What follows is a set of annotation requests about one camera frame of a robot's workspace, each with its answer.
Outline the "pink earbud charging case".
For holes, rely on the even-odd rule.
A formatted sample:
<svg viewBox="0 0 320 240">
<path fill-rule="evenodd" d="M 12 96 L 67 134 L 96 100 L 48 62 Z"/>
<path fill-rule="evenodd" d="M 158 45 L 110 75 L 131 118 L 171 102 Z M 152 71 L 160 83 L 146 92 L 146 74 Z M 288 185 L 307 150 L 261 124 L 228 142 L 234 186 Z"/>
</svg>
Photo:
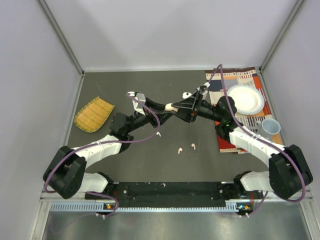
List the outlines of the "pink earbud charging case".
<svg viewBox="0 0 320 240">
<path fill-rule="evenodd" d="M 165 111 L 175 111 L 175 112 L 177 112 L 179 109 L 174 107 L 174 106 L 172 106 L 172 103 L 168 103 L 168 104 L 165 105 L 164 110 Z"/>
</svg>

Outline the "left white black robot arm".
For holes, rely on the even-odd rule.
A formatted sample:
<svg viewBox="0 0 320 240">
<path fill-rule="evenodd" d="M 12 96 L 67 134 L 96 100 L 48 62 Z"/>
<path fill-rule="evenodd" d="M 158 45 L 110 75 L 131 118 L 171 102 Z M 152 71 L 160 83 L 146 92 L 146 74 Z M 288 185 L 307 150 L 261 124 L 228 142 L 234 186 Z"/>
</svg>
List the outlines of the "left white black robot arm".
<svg viewBox="0 0 320 240">
<path fill-rule="evenodd" d="M 178 109 L 171 103 L 158 104 L 148 99 L 132 99 L 132 115 L 116 113 L 111 119 L 110 133 L 87 145 L 59 148 L 43 174 L 44 191 L 57 193 L 63 199 L 69 199 L 76 193 L 95 192 L 102 198 L 109 198 L 114 191 L 111 180 L 103 173 L 86 173 L 91 165 L 106 157 L 125 151 L 136 143 L 130 135 L 134 130 L 151 124 L 158 129 Z"/>
</svg>

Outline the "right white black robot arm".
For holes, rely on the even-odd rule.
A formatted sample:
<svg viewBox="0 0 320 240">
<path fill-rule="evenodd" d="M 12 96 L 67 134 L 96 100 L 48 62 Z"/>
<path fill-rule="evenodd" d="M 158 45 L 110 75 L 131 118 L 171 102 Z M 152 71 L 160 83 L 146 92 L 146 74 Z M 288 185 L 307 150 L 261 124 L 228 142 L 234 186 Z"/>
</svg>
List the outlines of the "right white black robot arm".
<svg viewBox="0 0 320 240">
<path fill-rule="evenodd" d="M 222 96 L 216 105 L 210 105 L 202 93 L 196 91 L 184 100 L 166 104 L 164 108 L 175 111 L 176 116 L 186 122 L 193 122 L 197 117 L 218 122 L 215 130 L 220 138 L 246 150 L 267 166 L 267 171 L 246 171 L 235 177 L 233 192 L 239 198 L 245 198 L 251 191 L 272 191 L 278 197 L 290 200 L 313 182 L 302 150 L 294 144 L 283 146 L 271 142 L 243 126 L 235 118 L 237 109 L 229 96 Z"/>
</svg>

